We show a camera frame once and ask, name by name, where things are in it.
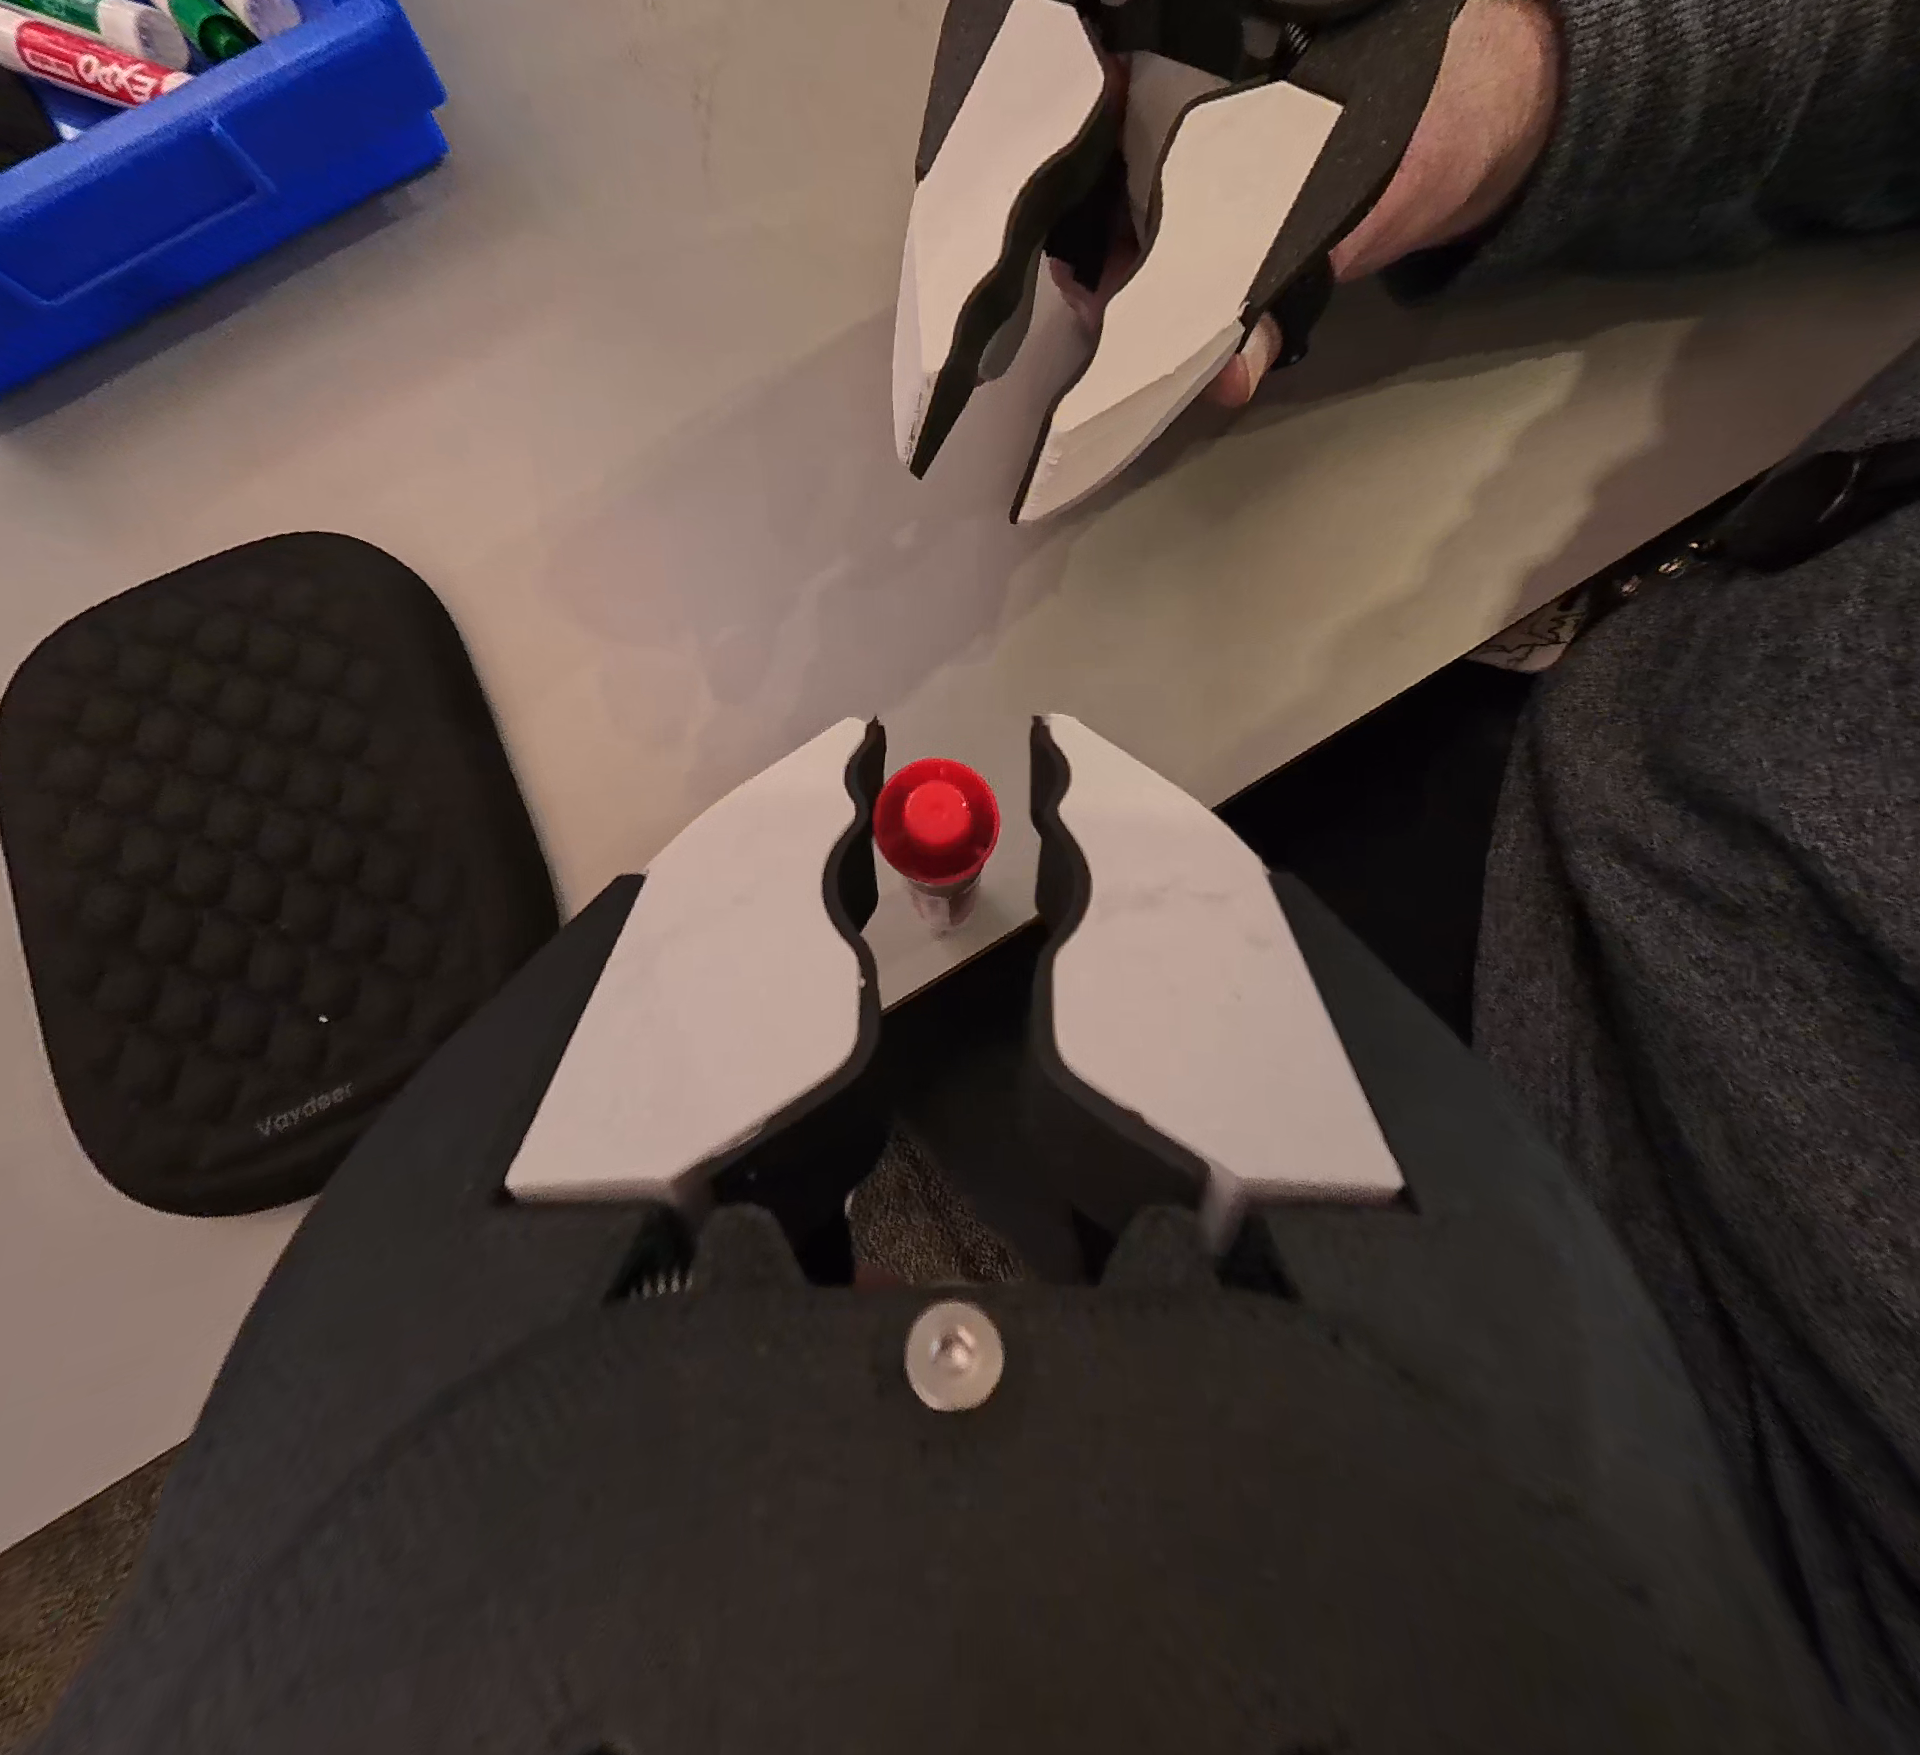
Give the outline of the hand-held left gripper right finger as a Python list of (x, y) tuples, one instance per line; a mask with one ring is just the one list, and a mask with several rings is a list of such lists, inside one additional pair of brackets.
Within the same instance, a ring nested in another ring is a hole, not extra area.
[(1108, 1236), (1176, 1208), (1222, 1254), (1270, 1206), (1395, 1204), (1404, 1170), (1265, 862), (1062, 712), (1030, 723), (1028, 793), (1028, 1138), (1070, 1208)]

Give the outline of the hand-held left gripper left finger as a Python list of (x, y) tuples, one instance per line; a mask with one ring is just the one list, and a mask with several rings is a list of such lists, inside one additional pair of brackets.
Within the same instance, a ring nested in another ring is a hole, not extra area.
[(801, 1254), (852, 1250), (886, 1145), (859, 1087), (881, 1027), (886, 730), (842, 719), (720, 797), (645, 868), (510, 1160), (521, 1204), (755, 1204)]

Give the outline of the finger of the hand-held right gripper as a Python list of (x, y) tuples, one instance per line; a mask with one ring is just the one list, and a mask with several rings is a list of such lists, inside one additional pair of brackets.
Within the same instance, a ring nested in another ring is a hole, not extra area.
[(926, 474), (1018, 356), (1043, 282), (1101, 311), (1123, 278), (1112, 60), (1068, 0), (1012, 0), (914, 188), (894, 338), (899, 462)]
[(1241, 349), (1269, 252), (1343, 114), (1295, 80), (1231, 84), (1147, 52), (1128, 63), (1121, 156), (1139, 259), (1050, 413), (1018, 524), (1117, 479)]

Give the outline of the red capped marker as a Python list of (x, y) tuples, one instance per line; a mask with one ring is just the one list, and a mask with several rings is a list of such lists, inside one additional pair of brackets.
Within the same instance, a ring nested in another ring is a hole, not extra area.
[(936, 935), (973, 917), (979, 882), (1000, 835), (990, 782), (970, 764), (926, 756), (899, 767), (874, 805), (874, 846)]

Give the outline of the person's right forearm grey sleeve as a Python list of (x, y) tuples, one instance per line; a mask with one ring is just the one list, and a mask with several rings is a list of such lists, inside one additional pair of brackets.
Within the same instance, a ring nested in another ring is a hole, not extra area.
[(1552, 0), (1559, 116), (1453, 282), (1661, 273), (1917, 224), (1919, 0)]

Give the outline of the person's right hand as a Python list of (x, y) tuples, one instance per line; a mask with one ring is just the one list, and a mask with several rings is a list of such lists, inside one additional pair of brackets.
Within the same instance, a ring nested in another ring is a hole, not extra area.
[(1449, 284), (1495, 238), (1546, 156), (1562, 111), (1563, 42), (1552, 0), (1464, 0), (1403, 161), (1332, 250), (1337, 284)]

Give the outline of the black padded wrist rest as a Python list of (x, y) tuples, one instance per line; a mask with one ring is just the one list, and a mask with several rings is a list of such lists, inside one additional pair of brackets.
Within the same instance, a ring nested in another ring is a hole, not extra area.
[(561, 924), (457, 622), (343, 534), (66, 620), (5, 688), (3, 799), (66, 1127), (160, 1214), (318, 1194)]

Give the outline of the white printed badge card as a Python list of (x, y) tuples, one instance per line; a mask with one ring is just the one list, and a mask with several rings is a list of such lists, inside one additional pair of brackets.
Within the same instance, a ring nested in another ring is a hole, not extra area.
[(1495, 637), (1469, 652), (1467, 659), (1519, 675), (1548, 672), (1566, 655), (1572, 642), (1589, 624), (1591, 613), (1593, 591), (1589, 588), (1569, 591), (1529, 616), (1521, 616)]

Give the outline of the person's torso grey sweater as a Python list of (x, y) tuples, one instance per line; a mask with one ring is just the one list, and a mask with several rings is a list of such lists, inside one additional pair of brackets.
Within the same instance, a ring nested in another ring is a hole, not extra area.
[[(1917, 439), (1917, 352), (1786, 464)], [(1877, 1752), (1917, 1752), (1919, 520), (1696, 550), (1534, 688), (1474, 1042), (1663, 1313)]]

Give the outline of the black badge reel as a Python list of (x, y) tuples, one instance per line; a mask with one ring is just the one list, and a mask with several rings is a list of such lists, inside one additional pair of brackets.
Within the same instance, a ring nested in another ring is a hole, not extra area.
[(1732, 567), (1799, 567), (1919, 500), (1919, 442), (1829, 451), (1760, 479), (1712, 534)]

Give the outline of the blue plastic bin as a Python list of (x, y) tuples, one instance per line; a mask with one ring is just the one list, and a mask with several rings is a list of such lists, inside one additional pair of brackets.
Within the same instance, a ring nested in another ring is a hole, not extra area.
[(400, 0), (295, 0), (286, 37), (131, 111), (44, 91), (5, 168), (7, 391), (447, 156), (447, 89)]

